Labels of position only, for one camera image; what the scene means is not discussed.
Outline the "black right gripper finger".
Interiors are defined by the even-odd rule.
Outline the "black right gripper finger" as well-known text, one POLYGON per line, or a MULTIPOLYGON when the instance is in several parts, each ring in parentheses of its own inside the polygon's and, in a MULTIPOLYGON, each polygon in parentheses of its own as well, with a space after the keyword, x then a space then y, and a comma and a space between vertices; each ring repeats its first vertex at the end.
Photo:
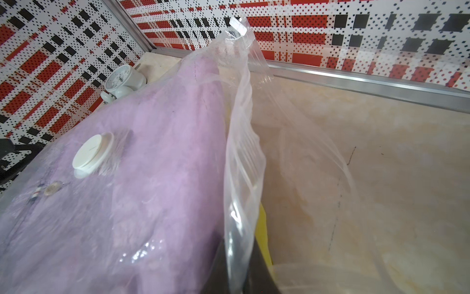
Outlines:
POLYGON ((213 258, 201 294, 279 294, 256 239, 248 260, 228 263, 225 240, 215 242, 213 258))

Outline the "clear plastic vacuum bag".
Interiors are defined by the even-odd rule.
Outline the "clear plastic vacuum bag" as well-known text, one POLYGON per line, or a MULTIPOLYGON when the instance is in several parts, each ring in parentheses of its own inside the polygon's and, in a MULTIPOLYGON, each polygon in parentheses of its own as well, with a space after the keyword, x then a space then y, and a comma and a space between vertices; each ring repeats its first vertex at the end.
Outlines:
POLYGON ((282 92, 247 19, 233 19, 208 46, 182 60, 196 57, 216 63, 223 91, 219 228, 228 263, 248 260, 262 204, 271 275, 281 293, 397 293, 366 231, 364 201, 344 157, 282 92))

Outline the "purple trousers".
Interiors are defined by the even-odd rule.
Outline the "purple trousers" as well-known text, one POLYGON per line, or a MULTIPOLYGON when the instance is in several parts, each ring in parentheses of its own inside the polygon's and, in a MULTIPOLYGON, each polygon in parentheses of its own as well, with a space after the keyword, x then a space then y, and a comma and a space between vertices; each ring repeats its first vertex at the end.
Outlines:
POLYGON ((182 60, 47 145, 1 201, 4 294, 197 294, 221 240, 225 106, 219 69, 182 60), (78 179, 83 143, 109 157, 78 179))

